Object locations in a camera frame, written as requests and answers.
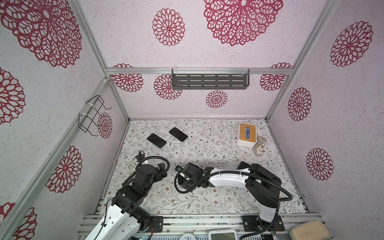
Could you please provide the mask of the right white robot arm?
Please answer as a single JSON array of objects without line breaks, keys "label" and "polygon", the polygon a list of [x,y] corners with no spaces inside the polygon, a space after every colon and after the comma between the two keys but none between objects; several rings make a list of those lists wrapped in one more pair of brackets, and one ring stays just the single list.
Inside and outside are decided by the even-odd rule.
[{"label": "right white robot arm", "polygon": [[202,169],[192,163],[176,167],[177,186],[192,192],[196,188],[236,187],[247,189],[260,206],[260,220],[271,223],[279,207],[282,181],[258,164],[240,162],[233,171],[213,167]]}]

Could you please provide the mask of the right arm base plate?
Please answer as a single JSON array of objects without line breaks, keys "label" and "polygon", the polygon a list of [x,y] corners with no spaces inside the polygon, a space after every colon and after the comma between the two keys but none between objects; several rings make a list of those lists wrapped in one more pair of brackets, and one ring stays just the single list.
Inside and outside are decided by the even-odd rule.
[{"label": "right arm base plate", "polygon": [[[242,221],[246,232],[258,232],[270,225],[261,220],[259,215],[242,216]],[[278,215],[277,220],[268,228],[267,232],[284,232],[285,230],[282,218]]]}]

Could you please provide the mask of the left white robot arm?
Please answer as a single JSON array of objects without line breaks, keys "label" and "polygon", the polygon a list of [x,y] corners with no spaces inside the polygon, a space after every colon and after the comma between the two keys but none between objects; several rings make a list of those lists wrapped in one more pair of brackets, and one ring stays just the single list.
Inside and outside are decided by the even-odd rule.
[{"label": "left white robot arm", "polygon": [[133,176],[109,200],[105,215],[86,239],[129,240],[137,232],[145,231],[150,224],[150,214],[140,205],[153,184],[167,176],[169,168],[167,160],[156,167],[139,163]]}]

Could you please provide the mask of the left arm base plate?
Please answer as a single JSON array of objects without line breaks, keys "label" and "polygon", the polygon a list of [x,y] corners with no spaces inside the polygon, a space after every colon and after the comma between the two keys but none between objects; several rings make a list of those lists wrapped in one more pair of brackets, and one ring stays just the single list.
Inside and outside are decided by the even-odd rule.
[{"label": "left arm base plate", "polygon": [[150,216],[145,229],[145,233],[161,233],[163,231],[164,217],[163,216]]}]

